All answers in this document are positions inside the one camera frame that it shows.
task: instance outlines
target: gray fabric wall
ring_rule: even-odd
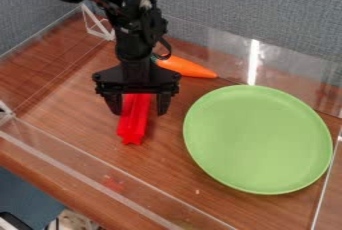
[[[159,0],[171,35],[206,44],[194,23],[339,61],[342,0]]]
[[[74,7],[58,0],[0,0],[0,55]]]

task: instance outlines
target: plate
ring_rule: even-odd
[[[329,129],[287,93],[237,85],[205,95],[185,121],[189,152],[207,174],[254,194],[285,194],[311,185],[333,156]]]

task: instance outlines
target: orange carrot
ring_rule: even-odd
[[[217,73],[210,69],[176,56],[171,56],[168,60],[158,60],[156,64],[158,66],[180,73],[183,76],[199,78],[218,77]]]

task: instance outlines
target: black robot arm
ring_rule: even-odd
[[[78,3],[83,0],[62,0]],[[159,68],[151,62],[158,42],[168,50],[160,59],[171,56],[171,46],[163,39],[167,21],[156,0],[91,0],[104,9],[116,33],[115,53],[119,66],[94,74],[96,92],[114,114],[120,115],[123,94],[151,93],[158,96],[158,114],[163,115],[171,97],[179,92],[180,74]]]

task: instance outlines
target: carrot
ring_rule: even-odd
[[[176,56],[171,56],[168,60],[156,60],[156,64],[158,66],[180,73],[183,76],[199,78],[218,77],[214,71]]]

